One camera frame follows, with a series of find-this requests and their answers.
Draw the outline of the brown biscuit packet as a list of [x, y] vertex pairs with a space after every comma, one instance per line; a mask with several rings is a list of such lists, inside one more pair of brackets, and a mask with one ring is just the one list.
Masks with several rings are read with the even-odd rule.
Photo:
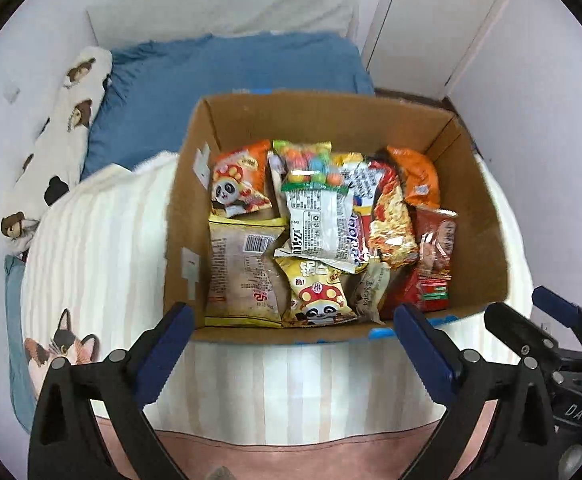
[[451, 280], [458, 214], [448, 209], [416, 207], [419, 256], [417, 269], [425, 278]]

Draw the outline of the white snack packet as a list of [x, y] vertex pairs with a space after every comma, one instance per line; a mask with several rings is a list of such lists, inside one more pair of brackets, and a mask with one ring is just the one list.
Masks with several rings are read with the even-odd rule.
[[285, 184], [289, 240], [276, 258], [319, 261], [345, 273], [359, 273], [368, 264], [368, 250], [353, 211], [354, 193], [346, 185], [305, 188]]

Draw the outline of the colourful candy bag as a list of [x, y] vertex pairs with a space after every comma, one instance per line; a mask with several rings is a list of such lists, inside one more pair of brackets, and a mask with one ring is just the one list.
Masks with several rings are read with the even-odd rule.
[[345, 192], [344, 177], [331, 160], [330, 142], [294, 143], [274, 140], [271, 146], [285, 167], [283, 192], [327, 190]]

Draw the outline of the red snack box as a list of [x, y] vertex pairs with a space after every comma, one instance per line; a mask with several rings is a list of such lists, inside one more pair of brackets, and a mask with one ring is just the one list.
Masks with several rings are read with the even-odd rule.
[[380, 309], [381, 320], [389, 320], [400, 304], [413, 304], [423, 313], [445, 310], [449, 304], [449, 282], [409, 270], [387, 289]]

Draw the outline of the beige wrapped snack bar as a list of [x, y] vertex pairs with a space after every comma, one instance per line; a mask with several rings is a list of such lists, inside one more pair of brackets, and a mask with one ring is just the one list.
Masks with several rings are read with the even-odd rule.
[[391, 269], [383, 261], [371, 261], [353, 281], [349, 294], [351, 307], [361, 321], [380, 324], [380, 304], [391, 281]]

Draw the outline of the red instant noodle packet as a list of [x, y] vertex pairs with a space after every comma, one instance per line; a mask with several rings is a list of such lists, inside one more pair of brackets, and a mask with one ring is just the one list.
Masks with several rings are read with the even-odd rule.
[[392, 270], [410, 266], [417, 260], [418, 246], [401, 180], [396, 169], [386, 162], [372, 160], [370, 168], [382, 174], [369, 226], [370, 252]]

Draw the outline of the orange chip bag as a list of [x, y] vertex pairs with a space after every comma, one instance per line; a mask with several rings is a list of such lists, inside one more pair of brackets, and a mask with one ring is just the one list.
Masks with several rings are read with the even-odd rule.
[[389, 145], [387, 153], [397, 165], [405, 202], [413, 207], [440, 207], [440, 183], [433, 162], [411, 148]]

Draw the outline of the yellow panda snack bag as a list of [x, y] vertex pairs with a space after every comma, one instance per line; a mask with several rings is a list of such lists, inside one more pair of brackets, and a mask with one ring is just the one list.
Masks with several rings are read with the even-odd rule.
[[289, 283], [290, 303], [282, 315], [287, 327], [339, 325], [357, 318], [341, 283], [342, 272], [322, 262], [276, 258]]

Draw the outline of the yellow blue snack bag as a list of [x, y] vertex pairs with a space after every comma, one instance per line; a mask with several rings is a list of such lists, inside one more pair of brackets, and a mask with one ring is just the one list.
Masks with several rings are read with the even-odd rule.
[[379, 162], [361, 153], [335, 153], [331, 156], [331, 162], [340, 170], [344, 184], [349, 187], [349, 196], [352, 196], [352, 212], [347, 221], [346, 235], [355, 273], [359, 273], [370, 259], [370, 223], [385, 170]]

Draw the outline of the cardboard box with blue print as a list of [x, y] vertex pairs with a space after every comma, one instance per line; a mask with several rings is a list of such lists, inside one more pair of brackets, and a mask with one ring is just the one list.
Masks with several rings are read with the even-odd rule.
[[322, 328], [213, 328], [204, 323], [210, 281], [210, 185], [195, 173], [224, 152], [259, 140], [329, 141], [339, 152], [412, 148], [434, 162], [442, 206], [459, 216], [451, 257], [448, 314], [467, 318], [505, 300], [509, 272], [495, 203], [471, 138], [448, 110], [406, 100], [331, 92], [235, 93], [195, 107], [180, 150], [167, 208], [164, 307], [184, 302], [195, 339], [235, 344], [313, 344], [367, 338], [368, 323]]

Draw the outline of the beige snack bag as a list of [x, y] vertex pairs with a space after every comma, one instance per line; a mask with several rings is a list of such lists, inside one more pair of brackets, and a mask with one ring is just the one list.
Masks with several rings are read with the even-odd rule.
[[209, 217], [211, 269], [204, 310], [207, 327], [280, 328], [287, 304], [273, 261], [285, 219]]

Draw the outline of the white animal print pillow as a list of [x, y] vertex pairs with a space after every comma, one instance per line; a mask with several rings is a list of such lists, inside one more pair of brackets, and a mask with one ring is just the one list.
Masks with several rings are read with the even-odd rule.
[[0, 232], [8, 254], [26, 252], [44, 215], [80, 180], [88, 133], [105, 96], [112, 53], [83, 49], [64, 76], [54, 107], [7, 194]]

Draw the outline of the orange panda snack bag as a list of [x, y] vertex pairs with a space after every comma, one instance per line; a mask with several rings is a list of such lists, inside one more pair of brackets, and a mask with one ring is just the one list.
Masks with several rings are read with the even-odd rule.
[[212, 171], [211, 210], [215, 216], [233, 218], [268, 209], [265, 194], [268, 140], [219, 155]]

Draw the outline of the white door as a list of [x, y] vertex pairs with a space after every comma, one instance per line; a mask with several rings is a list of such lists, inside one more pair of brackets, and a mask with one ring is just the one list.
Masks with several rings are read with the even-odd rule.
[[379, 0], [363, 61], [375, 87], [437, 99], [496, 0]]

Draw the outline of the blue pillow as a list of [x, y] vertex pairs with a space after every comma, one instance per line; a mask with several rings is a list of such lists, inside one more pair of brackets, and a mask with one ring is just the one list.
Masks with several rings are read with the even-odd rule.
[[112, 53], [112, 72], [88, 137], [84, 178], [178, 152], [198, 101], [275, 90], [375, 92], [358, 49], [334, 32], [148, 41]]

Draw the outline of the white headboard cushion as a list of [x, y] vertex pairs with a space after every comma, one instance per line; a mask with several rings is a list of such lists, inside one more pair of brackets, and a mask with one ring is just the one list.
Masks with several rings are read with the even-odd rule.
[[107, 0], [87, 9], [100, 47], [260, 32], [352, 36], [358, 0]]

